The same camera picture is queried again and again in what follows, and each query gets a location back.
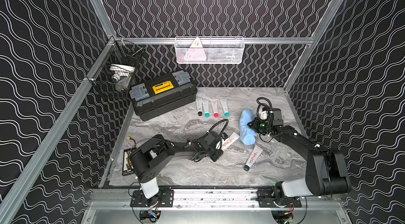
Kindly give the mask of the white tube orange cap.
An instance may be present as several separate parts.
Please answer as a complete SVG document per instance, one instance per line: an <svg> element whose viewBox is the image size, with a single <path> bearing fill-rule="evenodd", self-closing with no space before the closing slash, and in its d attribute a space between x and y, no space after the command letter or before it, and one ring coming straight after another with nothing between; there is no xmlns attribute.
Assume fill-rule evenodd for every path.
<svg viewBox="0 0 405 224"><path fill-rule="evenodd" d="M221 150L225 151L228 149L233 143L235 143L239 139L239 135L233 132L228 139L222 144Z"/></svg>

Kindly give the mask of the blue microfiber cloth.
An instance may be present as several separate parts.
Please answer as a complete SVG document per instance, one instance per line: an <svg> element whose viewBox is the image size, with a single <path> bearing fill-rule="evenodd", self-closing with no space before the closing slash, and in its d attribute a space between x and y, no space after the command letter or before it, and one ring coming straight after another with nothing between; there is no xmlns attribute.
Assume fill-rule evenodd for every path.
<svg viewBox="0 0 405 224"><path fill-rule="evenodd" d="M248 123L252 122L254 118L253 111L243 110L239 120L240 140L247 146L256 142L257 133L248 126Z"/></svg>

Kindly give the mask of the white tube dark blue cap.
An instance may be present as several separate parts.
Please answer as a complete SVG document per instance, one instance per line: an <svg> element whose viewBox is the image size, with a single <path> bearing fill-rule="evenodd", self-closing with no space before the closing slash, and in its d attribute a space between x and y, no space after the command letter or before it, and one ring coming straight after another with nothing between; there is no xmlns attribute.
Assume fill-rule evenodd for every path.
<svg viewBox="0 0 405 224"><path fill-rule="evenodd" d="M250 170L250 168L253 166L253 164L256 162L256 160L258 159L258 157L261 155L262 152L263 152L263 149L261 147L259 147L258 145L255 145L247 162L244 165L245 171Z"/></svg>

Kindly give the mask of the white tube pink cap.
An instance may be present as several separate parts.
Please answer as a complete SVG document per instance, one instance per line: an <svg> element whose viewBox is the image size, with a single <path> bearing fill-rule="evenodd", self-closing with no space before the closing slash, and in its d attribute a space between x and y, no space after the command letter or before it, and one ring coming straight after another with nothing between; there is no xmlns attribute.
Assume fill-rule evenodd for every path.
<svg viewBox="0 0 405 224"><path fill-rule="evenodd" d="M219 117L219 113L218 113L218 100L217 100L217 99L212 99L212 100L211 100L211 105L212 105L214 117L215 117L215 118L218 118L218 117Z"/></svg>

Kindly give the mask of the white tube teal cap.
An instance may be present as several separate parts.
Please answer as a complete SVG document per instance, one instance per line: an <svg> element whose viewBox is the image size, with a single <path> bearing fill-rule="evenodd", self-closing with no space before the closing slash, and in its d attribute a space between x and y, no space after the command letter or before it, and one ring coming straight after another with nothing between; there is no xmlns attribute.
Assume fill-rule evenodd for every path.
<svg viewBox="0 0 405 224"><path fill-rule="evenodd" d="M228 108L227 99L221 99L221 100L220 100L220 103L221 103L222 109L223 109L223 111L224 111L225 117L229 117L229 116L230 116L230 113L229 113L229 108Z"/></svg>

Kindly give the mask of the white tube black cap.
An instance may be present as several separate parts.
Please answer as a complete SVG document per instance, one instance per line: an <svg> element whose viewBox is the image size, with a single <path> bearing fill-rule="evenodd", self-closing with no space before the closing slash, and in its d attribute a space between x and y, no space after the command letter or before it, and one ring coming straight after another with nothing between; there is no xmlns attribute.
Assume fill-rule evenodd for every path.
<svg viewBox="0 0 405 224"><path fill-rule="evenodd" d="M197 107L197 113L198 116L203 115L203 102L201 98L196 98L196 107Z"/></svg>

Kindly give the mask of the white tube green cap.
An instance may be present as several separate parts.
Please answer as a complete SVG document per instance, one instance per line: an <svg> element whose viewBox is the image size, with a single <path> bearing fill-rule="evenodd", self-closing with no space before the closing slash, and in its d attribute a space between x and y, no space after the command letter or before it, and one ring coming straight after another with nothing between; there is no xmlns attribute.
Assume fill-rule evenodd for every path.
<svg viewBox="0 0 405 224"><path fill-rule="evenodd" d="M209 114L209 100L203 100L202 101L202 106L204 109L205 117L208 118L210 116Z"/></svg>

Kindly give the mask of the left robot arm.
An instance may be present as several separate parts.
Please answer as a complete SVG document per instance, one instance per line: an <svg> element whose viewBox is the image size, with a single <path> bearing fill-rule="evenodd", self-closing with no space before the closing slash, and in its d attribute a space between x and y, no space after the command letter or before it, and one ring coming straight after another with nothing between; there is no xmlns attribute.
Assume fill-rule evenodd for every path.
<svg viewBox="0 0 405 224"><path fill-rule="evenodd" d="M202 137L187 142L173 142L157 134L131 151L131 168L146 199L157 197L160 190L157 175L172 160L187 159L199 162L208 157L216 162L224 153L223 143L228 139L224 132L207 131Z"/></svg>

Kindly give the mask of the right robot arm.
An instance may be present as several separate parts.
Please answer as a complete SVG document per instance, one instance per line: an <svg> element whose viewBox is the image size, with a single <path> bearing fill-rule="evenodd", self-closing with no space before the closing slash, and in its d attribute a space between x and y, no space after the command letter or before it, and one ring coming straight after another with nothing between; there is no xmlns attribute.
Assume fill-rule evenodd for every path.
<svg viewBox="0 0 405 224"><path fill-rule="evenodd" d="M349 172L342 152L320 147L294 127L284 125L280 109L266 113L266 119L256 117L247 126L260 136L269 136L290 147L306 161L303 178L276 184L275 191L279 198L334 195L351 191Z"/></svg>

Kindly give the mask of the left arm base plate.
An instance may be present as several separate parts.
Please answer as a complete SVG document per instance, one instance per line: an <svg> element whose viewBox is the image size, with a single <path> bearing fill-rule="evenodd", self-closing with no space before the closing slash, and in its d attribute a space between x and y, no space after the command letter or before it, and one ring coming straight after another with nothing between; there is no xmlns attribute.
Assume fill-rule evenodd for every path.
<svg viewBox="0 0 405 224"><path fill-rule="evenodd" d="M173 206L174 190L159 190L159 192L147 199L142 190L132 193L130 206L133 208L152 208L155 206L171 208Z"/></svg>

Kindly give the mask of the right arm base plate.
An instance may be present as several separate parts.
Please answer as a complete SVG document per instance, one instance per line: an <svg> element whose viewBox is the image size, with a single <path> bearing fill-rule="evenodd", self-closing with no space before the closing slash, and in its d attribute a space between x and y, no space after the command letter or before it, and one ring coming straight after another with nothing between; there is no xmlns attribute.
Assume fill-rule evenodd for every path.
<svg viewBox="0 0 405 224"><path fill-rule="evenodd" d="M301 208L299 197L287 197L278 188L258 190L256 201L260 208Z"/></svg>

